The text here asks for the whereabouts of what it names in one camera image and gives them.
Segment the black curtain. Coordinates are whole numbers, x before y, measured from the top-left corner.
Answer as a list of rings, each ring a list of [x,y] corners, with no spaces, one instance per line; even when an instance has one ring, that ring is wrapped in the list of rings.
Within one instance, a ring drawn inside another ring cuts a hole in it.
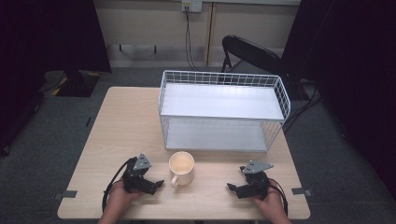
[[[300,0],[282,60],[318,83],[396,200],[396,0]]]
[[[0,0],[0,156],[49,71],[111,71],[93,0]]]

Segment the grey tape marker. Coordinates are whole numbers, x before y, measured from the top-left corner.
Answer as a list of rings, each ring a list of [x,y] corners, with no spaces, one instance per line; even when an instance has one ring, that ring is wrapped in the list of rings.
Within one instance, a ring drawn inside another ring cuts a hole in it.
[[[60,201],[63,198],[75,198],[77,196],[77,191],[76,190],[64,190],[62,192],[56,192],[52,199]]]
[[[304,195],[305,197],[311,197],[313,195],[311,189],[293,188],[291,191],[293,195]]]

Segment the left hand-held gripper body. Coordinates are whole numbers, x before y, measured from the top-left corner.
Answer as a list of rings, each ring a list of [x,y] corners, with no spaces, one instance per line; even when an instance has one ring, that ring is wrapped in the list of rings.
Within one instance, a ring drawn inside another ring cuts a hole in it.
[[[149,181],[144,178],[144,174],[151,167],[151,163],[145,154],[141,153],[138,157],[129,159],[126,169],[122,175],[124,187],[128,192],[133,189],[140,191],[143,187],[151,187]]]

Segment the dark stand base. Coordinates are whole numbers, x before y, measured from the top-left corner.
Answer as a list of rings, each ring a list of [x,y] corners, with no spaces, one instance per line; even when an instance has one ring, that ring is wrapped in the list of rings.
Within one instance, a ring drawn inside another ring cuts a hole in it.
[[[45,75],[46,82],[40,88],[41,93],[50,93],[61,97],[90,97],[101,75],[91,71],[77,71],[67,74],[65,71],[52,71]]]

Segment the black folding chair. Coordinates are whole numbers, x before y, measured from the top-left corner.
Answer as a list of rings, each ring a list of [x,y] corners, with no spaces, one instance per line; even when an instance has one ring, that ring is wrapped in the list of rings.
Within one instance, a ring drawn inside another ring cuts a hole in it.
[[[286,82],[291,82],[291,77],[280,57],[271,50],[237,35],[226,35],[222,38],[221,44],[225,54],[221,72],[225,72],[226,68],[233,69],[230,57],[230,55],[233,55],[243,62],[260,68],[269,74],[278,75]]]

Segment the person's left hand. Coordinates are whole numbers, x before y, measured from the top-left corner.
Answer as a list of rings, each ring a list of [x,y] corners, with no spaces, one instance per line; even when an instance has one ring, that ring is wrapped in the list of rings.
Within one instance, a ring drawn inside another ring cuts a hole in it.
[[[105,214],[111,217],[120,217],[131,205],[132,201],[138,199],[143,193],[138,190],[128,192],[123,181],[117,181],[109,192]]]

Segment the person's right hand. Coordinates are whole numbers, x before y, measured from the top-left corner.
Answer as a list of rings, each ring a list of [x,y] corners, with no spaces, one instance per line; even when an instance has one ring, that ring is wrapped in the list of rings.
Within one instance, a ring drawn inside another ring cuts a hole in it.
[[[252,201],[259,207],[263,216],[273,224],[290,223],[283,208],[281,194],[276,189],[269,188],[264,200],[256,196],[252,198]]]

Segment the cream ceramic cup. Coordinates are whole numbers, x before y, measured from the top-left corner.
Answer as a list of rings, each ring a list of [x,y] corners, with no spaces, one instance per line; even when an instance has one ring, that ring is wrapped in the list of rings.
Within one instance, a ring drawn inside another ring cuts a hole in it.
[[[189,185],[194,178],[194,165],[194,158],[189,152],[179,151],[173,154],[169,160],[171,186],[177,188]]]

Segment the white wall socket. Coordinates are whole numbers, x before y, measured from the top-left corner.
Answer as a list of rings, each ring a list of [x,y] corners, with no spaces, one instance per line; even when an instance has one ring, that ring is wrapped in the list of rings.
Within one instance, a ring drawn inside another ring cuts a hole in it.
[[[181,10],[183,12],[201,13],[203,2],[201,0],[182,0]]]

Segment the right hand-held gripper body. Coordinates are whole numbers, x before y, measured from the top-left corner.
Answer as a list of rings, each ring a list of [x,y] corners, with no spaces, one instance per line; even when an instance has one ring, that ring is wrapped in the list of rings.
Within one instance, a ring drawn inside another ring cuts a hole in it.
[[[249,161],[246,166],[241,166],[240,170],[245,175],[247,181],[247,189],[255,189],[263,200],[270,186],[270,181],[265,170],[273,168],[272,163],[262,161]]]

